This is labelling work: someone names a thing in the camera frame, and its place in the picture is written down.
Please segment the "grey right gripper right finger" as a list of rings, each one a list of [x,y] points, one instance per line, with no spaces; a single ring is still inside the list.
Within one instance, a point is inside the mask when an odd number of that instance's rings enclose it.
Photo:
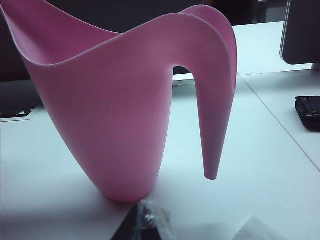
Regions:
[[[253,215],[232,240],[287,240],[287,238]]]

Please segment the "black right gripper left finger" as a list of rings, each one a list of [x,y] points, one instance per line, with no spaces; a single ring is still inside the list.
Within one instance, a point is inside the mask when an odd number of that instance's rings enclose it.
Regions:
[[[118,240],[175,240],[171,213],[153,200],[134,204],[117,229]]]

